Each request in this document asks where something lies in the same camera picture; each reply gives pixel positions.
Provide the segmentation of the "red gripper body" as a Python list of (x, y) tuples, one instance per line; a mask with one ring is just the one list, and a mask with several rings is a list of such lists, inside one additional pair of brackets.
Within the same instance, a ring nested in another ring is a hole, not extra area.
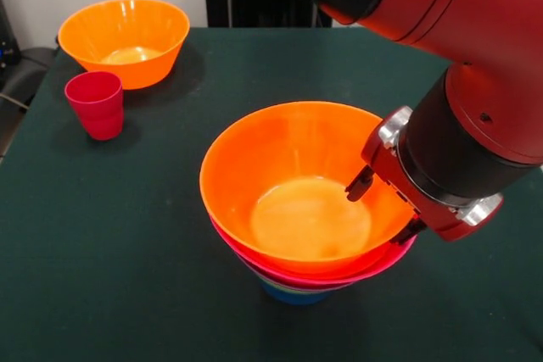
[(487, 224), (501, 208), (500, 193), (469, 199), (465, 204), (447, 203), (425, 192), (407, 172), (400, 146), (412, 109), (404, 106), (378, 123), (361, 156), (376, 175), (387, 181), (416, 210), (427, 228), (447, 242), (467, 237)]

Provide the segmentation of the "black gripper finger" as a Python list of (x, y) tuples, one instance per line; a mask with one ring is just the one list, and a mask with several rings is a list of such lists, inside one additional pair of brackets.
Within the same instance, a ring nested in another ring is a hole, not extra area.
[(403, 245), (426, 229), (427, 225), (424, 221), (420, 217), (414, 216), (401, 231), (389, 240), (389, 242), (392, 244)]
[(373, 176), (374, 171), (366, 165), (344, 189), (347, 199), (351, 202), (359, 201), (372, 186)]

